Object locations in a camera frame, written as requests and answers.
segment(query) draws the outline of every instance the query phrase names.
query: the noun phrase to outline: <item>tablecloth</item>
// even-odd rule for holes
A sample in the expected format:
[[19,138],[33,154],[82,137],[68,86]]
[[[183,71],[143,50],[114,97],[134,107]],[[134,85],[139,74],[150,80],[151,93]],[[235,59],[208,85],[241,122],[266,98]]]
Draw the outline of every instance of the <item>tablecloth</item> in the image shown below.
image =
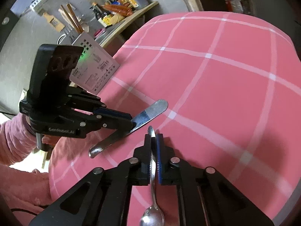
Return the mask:
[[[135,116],[167,100],[149,124],[176,155],[215,167],[267,216],[277,215],[301,174],[301,63],[286,34],[242,14],[174,13],[142,26],[114,58],[121,66],[99,93],[108,108]],[[147,127],[94,159],[89,148],[110,130],[61,138],[49,168],[53,199],[94,167],[130,158]],[[157,186],[157,200],[166,225],[177,225],[175,187]],[[128,225],[150,204],[150,188],[133,187]]]

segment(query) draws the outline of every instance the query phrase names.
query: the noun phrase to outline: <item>wooden chopstick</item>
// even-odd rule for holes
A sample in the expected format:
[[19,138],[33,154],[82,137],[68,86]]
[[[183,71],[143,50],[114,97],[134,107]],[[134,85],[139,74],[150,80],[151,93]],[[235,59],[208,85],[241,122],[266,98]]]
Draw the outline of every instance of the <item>wooden chopstick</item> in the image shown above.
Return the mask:
[[78,29],[80,30],[80,33],[84,32],[84,30],[82,29],[82,26],[81,26],[80,23],[78,22],[78,20],[77,20],[77,18],[76,18],[76,16],[75,16],[75,13],[73,12],[72,7],[71,7],[71,5],[70,5],[69,3],[67,4],[67,8],[69,9],[69,12],[70,12],[70,14],[71,14],[71,16],[72,16],[74,22],[76,23]]
[[64,8],[63,5],[61,5],[62,10],[64,11],[65,15],[67,16],[67,18],[70,20],[72,26],[74,27],[74,29],[76,30],[77,33],[81,34],[81,31],[79,30],[79,28],[77,27],[77,25],[74,23],[73,19],[71,19],[69,13],[66,11],[66,9]]

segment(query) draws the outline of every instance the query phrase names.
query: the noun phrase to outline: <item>silver screw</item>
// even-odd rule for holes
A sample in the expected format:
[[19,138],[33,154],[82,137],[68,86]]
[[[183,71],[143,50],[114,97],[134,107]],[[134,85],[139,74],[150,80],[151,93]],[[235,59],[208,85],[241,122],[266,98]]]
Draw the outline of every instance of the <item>silver screw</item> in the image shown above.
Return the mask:
[[132,157],[132,158],[130,158],[128,161],[129,161],[131,164],[136,164],[136,163],[139,162],[138,158],[136,158],[136,157]]
[[215,169],[213,167],[207,167],[206,172],[209,174],[213,174],[213,173],[215,173]]
[[101,168],[101,167],[95,167],[94,169],[93,169],[93,173],[94,174],[100,174],[100,173],[102,173],[103,172],[103,169]]
[[5,17],[4,20],[2,21],[2,25],[7,25],[9,22],[9,17]]
[[178,157],[173,157],[173,158],[170,159],[170,162],[171,162],[171,163],[179,163],[179,162],[180,162],[180,158],[178,158]]

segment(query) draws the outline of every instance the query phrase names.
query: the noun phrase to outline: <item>metal spoon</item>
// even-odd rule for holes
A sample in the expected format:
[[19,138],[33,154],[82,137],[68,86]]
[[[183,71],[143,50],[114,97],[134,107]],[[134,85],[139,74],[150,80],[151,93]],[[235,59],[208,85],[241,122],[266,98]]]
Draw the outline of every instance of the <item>metal spoon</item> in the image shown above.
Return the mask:
[[[155,131],[152,126],[148,127],[148,134],[153,138],[156,137]],[[156,175],[156,161],[153,152],[150,155],[150,189],[152,195],[152,205],[147,208],[140,220],[140,226],[163,226],[164,215],[156,202],[155,191],[155,175]]]

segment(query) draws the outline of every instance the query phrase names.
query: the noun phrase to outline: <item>pink sleeve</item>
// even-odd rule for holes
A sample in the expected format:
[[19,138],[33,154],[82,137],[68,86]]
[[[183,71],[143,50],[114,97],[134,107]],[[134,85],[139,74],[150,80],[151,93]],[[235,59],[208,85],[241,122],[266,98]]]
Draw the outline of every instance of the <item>pink sleeve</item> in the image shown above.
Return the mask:
[[0,164],[12,165],[25,159],[36,146],[36,137],[25,127],[19,113],[0,125]]

